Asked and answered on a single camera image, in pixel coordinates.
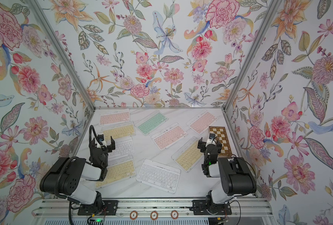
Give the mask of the green keyboard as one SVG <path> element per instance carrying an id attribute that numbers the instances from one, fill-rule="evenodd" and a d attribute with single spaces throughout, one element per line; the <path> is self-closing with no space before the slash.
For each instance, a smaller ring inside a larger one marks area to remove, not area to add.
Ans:
<path id="1" fill-rule="evenodd" d="M 168 121 L 168 118 L 160 111 L 154 111 L 146 118 L 135 124 L 135 127 L 145 136 L 152 133 L 162 124 Z"/>

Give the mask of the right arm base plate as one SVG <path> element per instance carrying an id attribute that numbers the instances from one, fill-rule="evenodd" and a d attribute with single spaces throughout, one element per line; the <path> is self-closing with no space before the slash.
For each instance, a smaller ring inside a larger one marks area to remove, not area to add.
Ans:
<path id="1" fill-rule="evenodd" d="M 226 216 L 231 215 L 231 207 L 229 203 L 216 204 L 211 200 L 193 200 L 192 211 L 194 215 L 208 215 L 208 216 Z"/>

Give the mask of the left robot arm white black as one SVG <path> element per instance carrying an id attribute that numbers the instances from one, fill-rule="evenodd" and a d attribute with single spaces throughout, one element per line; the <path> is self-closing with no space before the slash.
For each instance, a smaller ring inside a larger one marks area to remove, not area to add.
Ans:
<path id="1" fill-rule="evenodd" d="M 81 205 L 86 211 L 99 213 L 105 209 L 101 194 L 81 183 L 103 181 L 107 175 L 108 154 L 115 150 L 115 141 L 111 137 L 98 144 L 95 139 L 89 142 L 90 159 L 79 157 L 61 157 L 49 169 L 40 182 L 40 190 L 54 194 L 57 198 L 67 199 Z"/>

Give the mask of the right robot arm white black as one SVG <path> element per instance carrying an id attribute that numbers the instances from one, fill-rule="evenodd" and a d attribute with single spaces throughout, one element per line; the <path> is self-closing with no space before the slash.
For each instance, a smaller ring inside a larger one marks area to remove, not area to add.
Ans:
<path id="1" fill-rule="evenodd" d="M 222 143 L 214 134 L 204 142 L 199 139 L 197 148 L 204 154 L 203 174 L 208 178 L 220 178 L 220 185 L 210 190 L 206 201 L 224 204 L 234 197 L 243 197 L 256 192 L 256 180 L 247 164 L 240 157 L 219 157 Z"/>

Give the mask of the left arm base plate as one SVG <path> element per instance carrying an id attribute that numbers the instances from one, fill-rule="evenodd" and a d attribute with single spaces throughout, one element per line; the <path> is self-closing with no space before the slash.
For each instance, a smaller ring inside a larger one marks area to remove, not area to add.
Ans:
<path id="1" fill-rule="evenodd" d="M 92 205 L 82 204 L 78 210 L 78 216 L 115 216 L 118 208 L 118 200 L 103 200 Z"/>

